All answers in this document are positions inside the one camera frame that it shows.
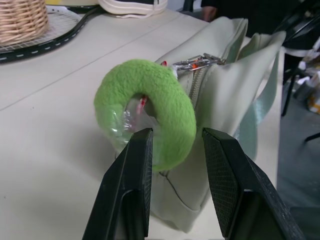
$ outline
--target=white bag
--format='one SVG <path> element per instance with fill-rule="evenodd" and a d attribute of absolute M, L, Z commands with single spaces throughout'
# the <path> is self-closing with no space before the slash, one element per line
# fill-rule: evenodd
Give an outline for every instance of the white bag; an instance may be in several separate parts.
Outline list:
<path fill-rule="evenodd" d="M 179 76 L 179 82 L 194 104 L 196 139 L 183 163 L 152 176 L 151 211 L 184 232 L 191 230 L 211 195 L 202 128 L 235 136 L 244 152 L 254 159 L 257 124 L 268 113 L 276 96 L 278 52 L 286 34 L 255 34 L 240 50 L 247 25 L 246 19 L 218 18 L 157 61 L 171 65 L 203 53 L 226 59 L 226 65 L 212 65 Z M 255 99 L 273 60 L 269 80 Z"/>

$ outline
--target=white table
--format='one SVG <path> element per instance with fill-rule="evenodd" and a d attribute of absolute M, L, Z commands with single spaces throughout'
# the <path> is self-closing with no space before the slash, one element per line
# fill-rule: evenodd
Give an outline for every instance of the white table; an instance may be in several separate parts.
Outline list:
<path fill-rule="evenodd" d="M 0 65 L 2 240 L 82 238 L 114 155 L 94 114 L 102 78 L 129 59 L 157 60 L 206 24 L 170 10 L 147 19 L 99 16 L 54 52 Z M 258 130 L 256 163 L 274 185 L 281 79 L 273 107 Z M 151 217 L 149 238 L 207 240 L 222 235 L 210 202 L 189 234 Z"/>

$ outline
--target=shoe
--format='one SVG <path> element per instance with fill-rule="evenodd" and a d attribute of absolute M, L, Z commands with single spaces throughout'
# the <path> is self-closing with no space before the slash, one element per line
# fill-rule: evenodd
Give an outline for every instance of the shoe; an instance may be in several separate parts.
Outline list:
<path fill-rule="evenodd" d="M 147 18 L 162 13 L 168 0 L 98 0 L 101 7 L 108 13 L 119 18 Z"/>

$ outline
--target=racket strings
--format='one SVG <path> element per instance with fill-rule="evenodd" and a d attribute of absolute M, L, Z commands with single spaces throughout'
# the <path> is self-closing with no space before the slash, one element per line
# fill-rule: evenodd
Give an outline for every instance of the racket strings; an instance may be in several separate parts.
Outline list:
<path fill-rule="evenodd" d="M 81 19 L 80 17 L 69 15 L 67 12 L 63 11 L 52 11 L 50 9 L 48 9 L 47 11 L 49 28 L 42 36 L 21 43 L 0 46 L 0 53 L 11 52 L 35 45 L 41 45 L 43 43 L 51 41 L 70 31 Z"/>

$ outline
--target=green donut plush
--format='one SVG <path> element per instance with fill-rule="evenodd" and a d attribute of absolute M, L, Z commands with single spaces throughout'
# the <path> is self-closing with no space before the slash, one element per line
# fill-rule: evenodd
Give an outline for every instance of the green donut plush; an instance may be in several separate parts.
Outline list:
<path fill-rule="evenodd" d="M 172 69 L 142 59 L 117 65 L 104 77 L 94 99 L 98 125 L 116 148 L 123 149 L 130 139 L 124 112 L 136 94 L 151 100 L 160 126 L 160 134 L 153 138 L 152 169 L 170 170 L 186 159 L 196 137 L 192 103 Z"/>

